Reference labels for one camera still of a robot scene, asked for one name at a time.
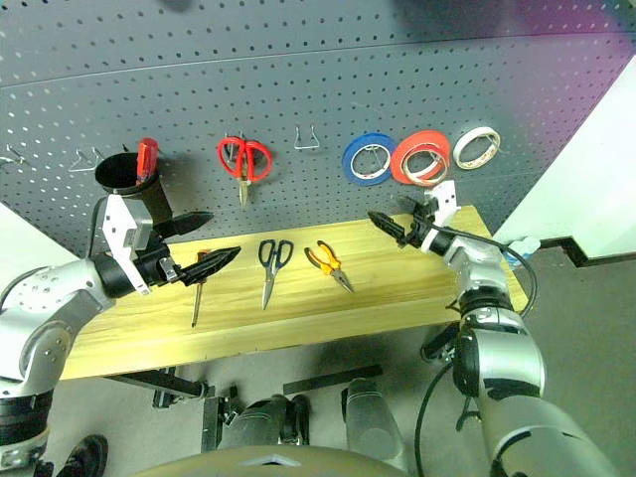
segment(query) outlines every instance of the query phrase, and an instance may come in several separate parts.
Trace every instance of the yellow-handled pliers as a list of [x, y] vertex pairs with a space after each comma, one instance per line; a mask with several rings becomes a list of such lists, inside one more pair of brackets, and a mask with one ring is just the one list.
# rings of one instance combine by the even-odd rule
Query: yellow-handled pliers
[[336, 258], [336, 255], [334, 253], [334, 250], [331, 249], [331, 247], [321, 241], [318, 240], [316, 242], [318, 244], [318, 246], [320, 248], [322, 248], [322, 250], [327, 253], [327, 258], [329, 259], [329, 263], [325, 263], [324, 261], [320, 260], [313, 251], [311, 251], [311, 248], [309, 248], [308, 246], [305, 247], [305, 255], [307, 255], [307, 259], [309, 260], [309, 262], [314, 265], [316, 268], [320, 268], [322, 270], [322, 272], [325, 275], [331, 275], [334, 277], [334, 279], [343, 287], [345, 288], [347, 291], [350, 291], [351, 293], [354, 292], [354, 288], [351, 286], [351, 283], [349, 283], [349, 280], [347, 279], [347, 276], [342, 272], [342, 270], [340, 269], [340, 261], [338, 261], [338, 259]]

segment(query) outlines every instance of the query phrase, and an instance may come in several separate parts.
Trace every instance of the tape roll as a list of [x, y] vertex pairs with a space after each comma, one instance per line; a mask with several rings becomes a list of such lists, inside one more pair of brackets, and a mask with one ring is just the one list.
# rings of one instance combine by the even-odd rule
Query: tape roll
[[[342, 169], [345, 177], [349, 182], [359, 186], [375, 186], [384, 182], [391, 175], [391, 158], [395, 149], [396, 143], [386, 134], [380, 132], [370, 132], [357, 137], [349, 143], [342, 155]], [[380, 169], [370, 174], [362, 174], [356, 171], [354, 161], [361, 152], [378, 152], [378, 150], [386, 156], [386, 160], [384, 164], [381, 164]]]
[[[428, 152], [433, 157], [433, 161], [421, 171], [412, 172], [407, 168], [407, 163], [418, 152]], [[394, 179], [403, 184], [434, 185], [446, 175], [449, 158], [450, 142], [444, 134], [432, 129], [418, 131], [397, 145], [391, 157], [391, 173]], [[441, 178], [431, 180], [440, 172]]]
[[[481, 137], [486, 137], [491, 142], [488, 149], [486, 149], [486, 152], [484, 152], [477, 159], [473, 159], [472, 161], [468, 162], [462, 162], [461, 153], [466, 148], [466, 146], [473, 142], [475, 139], [479, 139]], [[455, 144], [455, 147], [453, 148], [453, 159], [455, 160], [455, 164], [457, 164], [457, 167], [459, 167], [460, 169], [477, 169], [478, 167], [483, 166], [493, 157], [495, 157], [495, 154], [497, 154], [497, 151], [499, 151], [500, 145], [501, 137], [499, 136], [499, 133], [492, 127], [476, 127], [475, 129], [468, 131], [466, 134], [459, 138], [457, 144]]]

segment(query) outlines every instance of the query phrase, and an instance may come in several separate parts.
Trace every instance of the white tape roll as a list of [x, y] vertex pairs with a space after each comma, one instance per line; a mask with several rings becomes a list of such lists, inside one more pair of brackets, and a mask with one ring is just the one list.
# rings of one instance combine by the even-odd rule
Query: white tape roll
[[[484, 152], [477, 159], [473, 159], [472, 161], [468, 162], [462, 162], [461, 153], [463, 152], [464, 148], [472, 141], [474, 141], [475, 139], [479, 139], [480, 137], [486, 137], [491, 142], [486, 152]], [[493, 157], [495, 157], [495, 154], [497, 154], [500, 145], [501, 137], [499, 137], [499, 133], [492, 127], [476, 127], [472, 131], [468, 131], [466, 134], [459, 138], [457, 144], [455, 144], [455, 147], [453, 149], [453, 159], [455, 160], [455, 164], [457, 164], [457, 167], [459, 167], [460, 169], [477, 169], [478, 167], [483, 166]]]

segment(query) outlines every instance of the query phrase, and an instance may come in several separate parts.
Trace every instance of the screwdriver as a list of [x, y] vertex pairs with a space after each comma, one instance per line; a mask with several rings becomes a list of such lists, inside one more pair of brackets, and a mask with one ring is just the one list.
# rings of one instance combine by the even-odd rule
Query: screwdriver
[[[209, 252], [209, 250], [199, 250], [197, 253], [197, 261], [201, 261], [204, 256]], [[197, 283], [197, 292], [195, 294], [195, 307], [192, 310], [192, 324], [190, 325], [192, 328], [197, 326], [197, 321], [199, 320], [199, 307], [201, 305], [201, 292], [203, 291], [203, 284], [206, 282], [205, 279], [201, 280]]]

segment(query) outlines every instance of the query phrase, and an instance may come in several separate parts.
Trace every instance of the wooden table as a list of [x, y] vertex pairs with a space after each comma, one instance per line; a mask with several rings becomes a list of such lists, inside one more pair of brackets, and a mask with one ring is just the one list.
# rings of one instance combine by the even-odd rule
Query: wooden table
[[[396, 219], [406, 225], [410, 216]], [[458, 212], [452, 225], [489, 237], [473, 207]], [[265, 311], [260, 309], [265, 273], [256, 255], [263, 239], [288, 239], [295, 245]], [[307, 261], [303, 248], [315, 247], [317, 239], [334, 248], [354, 294]], [[368, 220], [190, 241], [170, 249], [177, 263], [187, 265], [202, 248], [233, 245], [242, 251], [204, 285], [196, 328], [190, 326], [195, 286], [177, 283], [155, 287], [149, 296], [127, 296], [81, 331], [63, 379], [184, 365], [457, 319], [456, 312], [444, 309], [455, 298], [455, 273], [435, 254], [398, 248]], [[512, 302], [521, 309], [526, 295], [507, 267], [506, 276]]]

